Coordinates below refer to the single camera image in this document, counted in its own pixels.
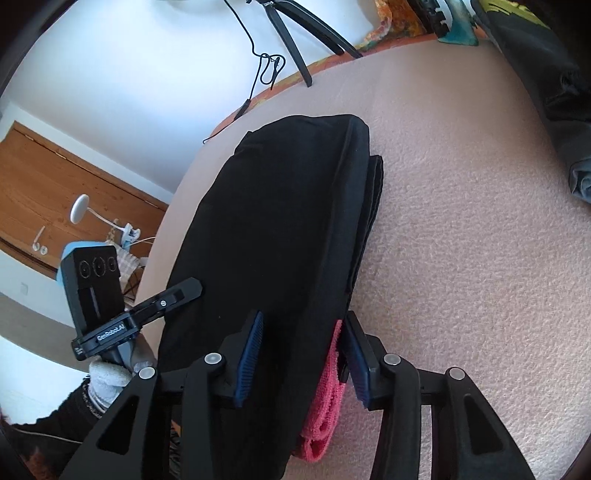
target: camera lens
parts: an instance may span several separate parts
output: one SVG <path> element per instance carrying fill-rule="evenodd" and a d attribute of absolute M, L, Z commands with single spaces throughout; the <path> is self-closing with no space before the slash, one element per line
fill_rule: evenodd
<path fill-rule="evenodd" d="M 107 259 L 107 266 L 111 272 L 117 270 L 117 260 L 115 260 L 115 257 L 109 257 Z"/>
<path fill-rule="evenodd" d="M 80 264 L 78 265 L 78 271 L 80 272 L 80 276 L 82 278 L 90 277 L 90 265 L 86 260 L 80 262 Z"/>
<path fill-rule="evenodd" d="M 95 271 L 97 277 L 102 277 L 103 275 L 105 275 L 105 260 L 102 257 L 96 257 L 92 261 L 92 270 Z"/>

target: black bag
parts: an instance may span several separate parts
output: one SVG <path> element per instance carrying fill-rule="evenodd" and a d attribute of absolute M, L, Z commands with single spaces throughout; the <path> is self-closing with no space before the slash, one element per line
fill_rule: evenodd
<path fill-rule="evenodd" d="M 488 0 L 472 0 L 472 7 L 530 94 L 564 163 L 570 191 L 591 203 L 589 79 L 554 31 L 525 7 Z"/>
<path fill-rule="evenodd" d="M 215 351 L 251 309 L 265 315 L 251 395 L 222 411 L 224 478 L 282 477 L 347 312 L 382 178 L 359 118 L 292 116 L 247 133 L 199 204 L 168 283 L 198 278 L 203 295 L 166 315 L 160 370 Z"/>

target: hand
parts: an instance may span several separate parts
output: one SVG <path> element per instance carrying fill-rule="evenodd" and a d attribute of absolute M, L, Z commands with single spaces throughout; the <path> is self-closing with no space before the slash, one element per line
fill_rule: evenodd
<path fill-rule="evenodd" d="M 119 353 L 125 367 L 110 364 L 101 359 L 90 363 L 88 396 L 101 413 L 107 411 L 131 378 L 142 368 L 156 365 L 152 349 L 141 334 L 133 342 L 120 346 Z"/>

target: tripod leg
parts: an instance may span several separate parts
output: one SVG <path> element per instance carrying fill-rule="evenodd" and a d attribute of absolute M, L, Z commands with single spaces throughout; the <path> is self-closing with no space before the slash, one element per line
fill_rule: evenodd
<path fill-rule="evenodd" d="M 307 22 L 304 18 L 302 18 L 299 13 L 290 10 L 289 8 L 283 8 L 280 4 L 275 4 L 275 7 L 279 12 L 284 14 L 286 17 L 291 18 L 295 23 L 300 24 L 304 27 L 310 34 L 314 35 L 318 40 L 320 40 L 324 45 L 326 45 L 335 55 L 343 55 L 345 51 L 340 48 L 330 37 L 327 37 L 321 31 L 317 30 L 311 23 Z"/>
<path fill-rule="evenodd" d="M 304 59 L 301 57 L 301 53 L 297 49 L 297 45 L 294 42 L 294 39 L 291 38 L 291 35 L 287 30 L 287 27 L 283 23 L 283 20 L 275 10 L 273 4 L 265 4 L 263 6 L 265 7 L 265 11 L 267 12 L 269 20 L 271 21 L 271 23 L 275 27 L 275 30 L 277 30 L 277 33 L 279 33 L 279 36 L 281 37 L 283 43 L 287 47 L 287 51 L 289 51 L 291 58 L 294 59 L 295 65 L 298 67 L 298 70 L 304 78 L 306 85 L 308 87 L 311 87 L 312 75 L 310 75 L 308 67 L 306 66 L 306 62 L 304 62 Z"/>
<path fill-rule="evenodd" d="M 299 23 L 308 32 L 323 42 L 328 48 L 334 51 L 337 55 L 339 54 L 331 44 L 336 44 L 342 47 L 347 53 L 349 53 L 354 59 L 360 59 L 363 55 L 357 51 L 357 49 L 346 41 L 339 33 L 331 28 L 329 25 L 324 23 L 320 18 L 315 16 L 312 12 L 302 7 L 295 0 L 274 0 L 274 5 L 284 15 L 287 15 L 295 22 Z M 330 43 L 326 43 L 324 40 L 329 39 Z"/>

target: pink towel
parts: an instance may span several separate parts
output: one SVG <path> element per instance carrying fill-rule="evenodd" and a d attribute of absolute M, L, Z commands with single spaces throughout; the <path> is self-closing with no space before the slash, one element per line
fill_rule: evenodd
<path fill-rule="evenodd" d="M 339 352 L 336 345 L 342 323 L 341 320 L 336 322 L 316 396 L 308 411 L 308 417 L 294 453 L 296 457 L 306 462 L 317 462 L 324 456 L 339 421 L 340 404 L 346 387 L 346 384 L 339 382 L 337 367 Z"/>

